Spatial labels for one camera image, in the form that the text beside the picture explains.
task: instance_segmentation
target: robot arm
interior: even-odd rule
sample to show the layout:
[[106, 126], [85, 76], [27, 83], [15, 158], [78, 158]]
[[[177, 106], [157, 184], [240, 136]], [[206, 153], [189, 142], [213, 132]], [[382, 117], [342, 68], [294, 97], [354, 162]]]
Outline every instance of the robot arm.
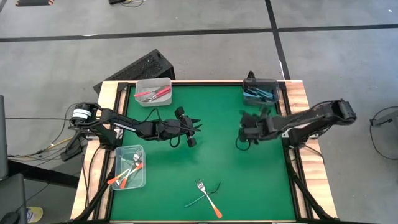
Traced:
[[[97, 119], [97, 111], [101, 111], [101, 117]], [[195, 131], [200, 131], [201, 126], [193, 127], [194, 123], [199, 122], [198, 119], [191, 119], [184, 115], [184, 110], [179, 107], [175, 111], [176, 119], [167, 119], [165, 121], [160, 119], [159, 112], [157, 120], [137, 121], [126, 116], [117, 114], [111, 109], [101, 108], [97, 103], [79, 103], [73, 111], [73, 116], [70, 120], [72, 129], [89, 130], [99, 137], [101, 144], [105, 146], [116, 145], [116, 132], [112, 129], [106, 129], [104, 124], [112, 124], [122, 129], [132, 131], [138, 137], [146, 141], [165, 141], [175, 137], [186, 135], [188, 138], [189, 147], [196, 144], [193, 135]]]
[[241, 142], [266, 141], [287, 131], [291, 146], [305, 143], [314, 134], [319, 137], [333, 125], [350, 125], [356, 120], [351, 105], [345, 100], [321, 102], [306, 111], [289, 116], [268, 116], [267, 113], [243, 113], [239, 140]]

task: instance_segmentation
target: green table surface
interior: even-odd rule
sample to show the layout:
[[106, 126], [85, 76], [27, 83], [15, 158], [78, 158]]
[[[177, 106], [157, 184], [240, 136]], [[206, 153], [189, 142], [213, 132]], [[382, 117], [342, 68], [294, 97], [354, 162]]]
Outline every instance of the green table surface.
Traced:
[[[143, 120], [153, 108], [141, 107], [133, 94], [134, 89], [127, 116]], [[189, 148], [187, 138], [182, 136], [179, 147], [171, 148], [168, 141], [144, 141], [126, 131], [123, 146], [140, 144], [146, 152], [146, 185], [115, 191], [111, 220], [295, 219], [281, 140], [260, 142], [248, 151], [235, 147], [239, 110], [259, 113], [258, 107], [243, 104], [240, 86], [173, 86], [172, 104], [158, 107], [161, 118], [175, 119], [174, 111], [179, 106], [189, 117], [201, 119], [201, 132], [195, 134], [197, 145]], [[157, 119], [155, 113], [151, 119]], [[221, 182], [210, 197], [222, 219], [217, 218], [206, 198], [184, 207], [202, 196], [195, 179], [201, 179], [207, 190]]]

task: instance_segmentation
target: clear plastic container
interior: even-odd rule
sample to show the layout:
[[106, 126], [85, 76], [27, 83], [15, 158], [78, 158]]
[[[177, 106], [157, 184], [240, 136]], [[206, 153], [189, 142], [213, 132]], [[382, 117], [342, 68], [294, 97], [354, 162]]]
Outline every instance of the clear plastic container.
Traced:
[[132, 173], [128, 177], [126, 186], [122, 189], [121, 188], [122, 179], [123, 179], [123, 177], [126, 176], [127, 173], [124, 174], [118, 181], [116, 181], [112, 185], [112, 188], [114, 190], [127, 190], [127, 189], [134, 189], [134, 188], [145, 186], [145, 183], [146, 183], [146, 161], [145, 161], [145, 151], [141, 145], [117, 147], [114, 150], [114, 154], [115, 154], [115, 158], [116, 158], [115, 176], [123, 173], [127, 169], [130, 169], [131, 164], [136, 163], [134, 161], [134, 155], [138, 151], [142, 151], [142, 156], [140, 157], [138, 162], [140, 162], [140, 160], [141, 160], [143, 167], [141, 169], [139, 169], [138, 171]]
[[136, 84], [136, 94], [143, 93], [146, 91], [156, 91], [161, 87], [169, 86], [170, 91], [165, 95], [162, 95], [154, 100], [145, 101], [148, 97], [152, 97], [155, 93], [147, 94], [144, 96], [136, 97], [136, 101], [141, 106], [165, 106], [172, 103], [172, 81], [169, 78], [151, 78], [145, 80], [138, 80]]
[[243, 80], [243, 102], [246, 105], [272, 106], [279, 101], [277, 80], [245, 78]]

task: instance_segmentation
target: orange fork handle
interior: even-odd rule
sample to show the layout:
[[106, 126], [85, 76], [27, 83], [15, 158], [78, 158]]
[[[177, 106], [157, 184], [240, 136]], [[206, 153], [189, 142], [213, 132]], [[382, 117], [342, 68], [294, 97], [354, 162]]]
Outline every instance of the orange fork handle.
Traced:
[[123, 174], [125, 174], [127, 171], [129, 171], [130, 169], [126, 169], [123, 173], [117, 175], [116, 177], [113, 177], [112, 179], [108, 180], [108, 184], [111, 185], [113, 183], [115, 183], [121, 176], [123, 176]]
[[214, 206], [213, 209], [216, 212], [217, 218], [222, 218], [223, 217], [223, 214], [221, 214], [221, 212], [218, 210], [217, 207]]
[[166, 88], [164, 88], [163, 90], [157, 92], [154, 96], [159, 97], [159, 96], [163, 96], [164, 94], [170, 92], [171, 90], [171, 86], [168, 86]]
[[149, 93], [152, 93], [152, 91], [145, 91], [143, 93], [137, 93], [137, 94], [134, 94], [134, 97], [144, 96], [144, 95], [149, 94]]
[[[129, 172], [128, 174], [132, 174], [135, 171], [138, 171], [139, 169], [142, 168], [142, 163], [140, 163], [134, 170], [132, 170], [131, 172]], [[129, 176], [125, 177], [122, 181], [122, 184], [120, 185], [121, 189], [124, 189], [127, 183], [127, 179], [129, 178]]]

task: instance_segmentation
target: table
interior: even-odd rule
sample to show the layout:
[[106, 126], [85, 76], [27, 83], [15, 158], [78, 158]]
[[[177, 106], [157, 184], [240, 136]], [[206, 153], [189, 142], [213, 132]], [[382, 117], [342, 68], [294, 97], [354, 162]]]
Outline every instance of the table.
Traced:
[[[183, 106], [192, 118], [201, 119], [202, 132], [197, 133], [198, 145], [188, 148], [184, 138], [172, 149], [169, 142], [147, 142], [124, 132], [123, 145], [141, 144], [147, 153], [147, 183], [144, 188], [107, 190], [101, 205], [93, 212], [94, 218], [111, 221], [292, 221], [308, 217], [300, 191], [286, 173], [283, 145], [280, 139], [261, 142], [248, 151], [234, 146], [241, 115], [239, 110], [258, 113], [258, 108], [244, 106], [241, 100], [242, 80], [177, 80], [173, 81], [173, 103], [159, 107], [162, 119], [174, 118], [174, 110]], [[135, 81], [103, 82], [98, 103], [118, 113], [144, 119], [151, 110], [141, 108], [129, 97]], [[302, 81], [279, 82], [280, 101], [272, 113], [297, 113], [308, 109]], [[307, 143], [319, 150], [317, 141]], [[86, 150], [85, 170], [99, 146], [90, 141]], [[304, 175], [307, 187], [327, 213], [336, 216], [328, 179], [322, 159], [307, 150], [300, 150], [295, 169]], [[89, 198], [104, 180], [106, 170], [113, 163], [113, 153], [99, 150], [91, 168]], [[221, 187], [212, 195], [214, 203], [223, 213], [218, 220], [206, 200], [190, 208], [183, 205], [200, 196], [194, 180], [201, 178], [210, 189], [221, 181]], [[237, 189], [244, 189], [237, 194]], [[85, 183], [81, 174], [71, 218], [77, 217], [85, 206]]]

